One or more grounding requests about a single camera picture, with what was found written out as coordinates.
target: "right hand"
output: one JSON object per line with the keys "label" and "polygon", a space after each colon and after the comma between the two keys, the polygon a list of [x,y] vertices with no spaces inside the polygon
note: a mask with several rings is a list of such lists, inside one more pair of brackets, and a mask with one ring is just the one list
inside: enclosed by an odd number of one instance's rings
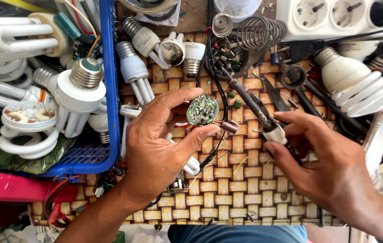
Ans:
{"label": "right hand", "polygon": [[302,112],[276,112],[275,118],[290,123],[284,130],[299,156],[313,147],[319,161],[298,165],[285,146],[274,141],[265,147],[274,155],[294,188],[345,222],[376,198],[366,168],[364,149],[331,130],[320,118]]}

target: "green circuit board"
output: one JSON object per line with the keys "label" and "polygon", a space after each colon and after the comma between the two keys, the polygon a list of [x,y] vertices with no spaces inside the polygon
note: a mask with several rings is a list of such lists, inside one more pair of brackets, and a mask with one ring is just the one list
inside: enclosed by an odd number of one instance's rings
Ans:
{"label": "green circuit board", "polygon": [[216,119],[218,109],[216,99],[201,94],[190,102],[187,110],[188,123],[198,126],[211,124]]}

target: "woven bamboo pattern mat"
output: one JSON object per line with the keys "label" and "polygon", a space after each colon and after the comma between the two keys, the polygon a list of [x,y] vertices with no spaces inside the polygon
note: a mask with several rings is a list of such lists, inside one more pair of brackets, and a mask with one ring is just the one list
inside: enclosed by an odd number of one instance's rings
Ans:
{"label": "woven bamboo pattern mat", "polygon": [[[199,43],[206,43],[205,34],[187,34],[185,38]],[[161,69],[150,58],[142,58],[147,63],[150,76],[148,77],[154,94],[160,95],[169,90],[196,87],[196,80],[184,76],[182,66],[167,70]],[[253,91],[264,102],[269,113],[274,112],[274,105],[269,95],[263,89],[262,82],[252,75],[265,76],[276,88],[291,95],[290,90],[284,89],[278,82],[278,66],[272,66],[269,62],[269,53],[266,53],[264,63],[253,70],[249,70],[239,78],[249,92]],[[302,61],[299,65],[309,68],[309,61]],[[122,81],[121,103],[137,104],[134,92],[130,85]],[[231,90],[227,82],[222,82],[224,90]],[[219,119],[223,115],[223,104],[220,94],[210,76],[202,72],[200,87],[206,94],[219,98]],[[334,115],[323,103],[306,91],[308,98],[316,109],[326,119],[327,124],[333,127]],[[293,100],[298,104],[299,111],[303,112],[297,97],[292,93]],[[189,192],[177,194],[163,194],[159,203],[147,210],[140,210],[130,215],[124,224],[206,224],[211,219],[217,224],[227,224],[229,218],[238,225],[317,225],[317,206],[307,197],[295,191],[283,172],[274,165],[274,161],[263,148],[263,136],[253,130],[259,129],[259,121],[248,109],[245,103],[239,109],[233,108],[235,98],[228,97],[229,120],[232,119],[240,127],[237,134],[225,136],[225,141],[220,145],[216,157],[210,162],[211,166],[203,169],[203,172],[195,176],[184,174],[185,182],[190,186]],[[189,130],[185,128],[173,128],[173,140],[179,142]],[[203,146],[194,154],[198,160],[204,159],[211,154],[220,136],[214,136],[204,141]],[[250,156],[241,166],[240,162]],[[376,185],[376,189],[383,193],[383,164],[380,167],[382,179]],[[87,175],[87,182],[78,185],[79,193],[76,201],[62,203],[61,212],[70,219],[75,217],[75,209],[86,203],[96,200],[94,185],[96,175]],[[32,203],[30,209],[32,220],[46,225],[41,219],[41,203]],[[325,226],[344,225],[338,218],[324,210]]]}

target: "power strip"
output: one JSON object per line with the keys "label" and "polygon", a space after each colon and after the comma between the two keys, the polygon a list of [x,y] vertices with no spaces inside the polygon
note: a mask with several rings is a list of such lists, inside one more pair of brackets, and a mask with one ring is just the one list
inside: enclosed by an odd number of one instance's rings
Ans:
{"label": "power strip", "polygon": [[[370,0],[277,0],[276,19],[287,25],[283,41],[326,39],[383,30],[370,19]],[[361,3],[350,12],[348,8]],[[373,35],[383,37],[383,33]]]}

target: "white wire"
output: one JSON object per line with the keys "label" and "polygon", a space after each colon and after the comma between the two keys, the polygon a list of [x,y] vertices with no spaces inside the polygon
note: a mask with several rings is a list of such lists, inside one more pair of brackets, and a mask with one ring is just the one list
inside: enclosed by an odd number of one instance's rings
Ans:
{"label": "white wire", "polygon": [[71,8],[73,8],[87,23],[88,25],[91,27],[91,30],[92,30],[92,34],[94,35],[95,38],[97,38],[97,34],[96,34],[96,31],[94,29],[94,27],[92,26],[91,22],[85,17],[85,15],[83,15],[79,9],[77,9],[72,3],[70,3],[68,0],[64,0],[64,3],[68,4]]}

